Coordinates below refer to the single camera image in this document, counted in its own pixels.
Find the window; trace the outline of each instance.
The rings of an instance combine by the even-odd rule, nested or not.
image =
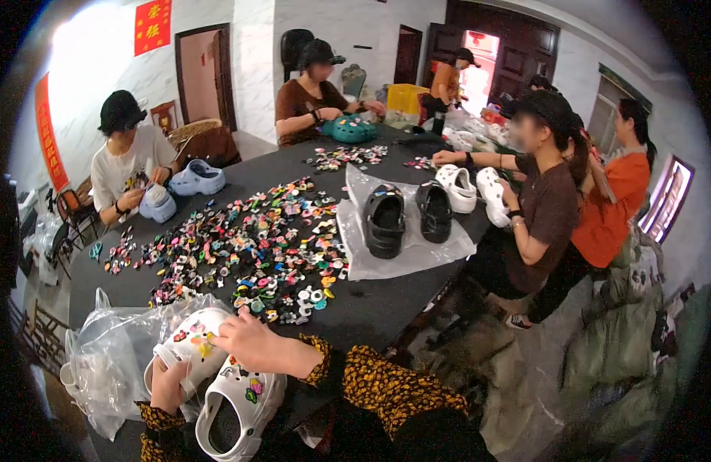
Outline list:
[[[617,104],[625,97],[631,95],[604,75],[600,77],[600,88],[597,90],[597,100],[594,102],[587,129],[600,153],[611,154],[622,147],[615,136],[615,119]]]
[[[651,207],[638,225],[657,243],[662,243],[674,224],[676,215],[692,184],[694,168],[677,156],[669,155],[658,184],[651,194]]]

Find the orange t-shirt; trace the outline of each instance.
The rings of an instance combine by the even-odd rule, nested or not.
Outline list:
[[[628,220],[643,204],[651,179],[646,154],[642,152],[615,159],[605,167],[605,173],[617,203],[611,203],[593,187],[572,235],[573,245],[597,268],[606,268],[620,252],[630,232]]]
[[[433,79],[433,86],[430,88],[432,97],[441,97],[441,92],[438,89],[441,84],[446,86],[449,98],[458,98],[458,69],[455,66],[443,63],[438,68]]]

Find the yellow crate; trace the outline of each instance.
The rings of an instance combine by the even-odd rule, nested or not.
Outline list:
[[[404,114],[420,114],[420,104],[417,95],[430,90],[412,84],[395,84],[389,87],[387,108]]]

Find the black clog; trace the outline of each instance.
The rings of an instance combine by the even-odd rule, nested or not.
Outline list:
[[[447,241],[453,223],[453,209],[448,193],[440,182],[433,179],[422,183],[415,200],[420,210],[422,236],[435,244]]]
[[[366,247],[373,256],[392,259],[404,238],[404,196],[394,185],[374,189],[363,209]]]

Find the ponytail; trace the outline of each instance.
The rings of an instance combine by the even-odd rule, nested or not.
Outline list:
[[[646,145],[646,159],[648,160],[648,170],[654,168],[654,159],[656,158],[656,145],[651,142],[648,137],[648,113],[643,108],[643,105],[634,99],[628,97],[622,98],[618,104],[620,115],[624,121],[633,119],[633,132],[635,133],[638,143]]]
[[[568,170],[572,173],[573,184],[577,189],[581,189],[589,168],[589,144],[579,129],[572,132],[572,140],[573,157],[568,162]]]

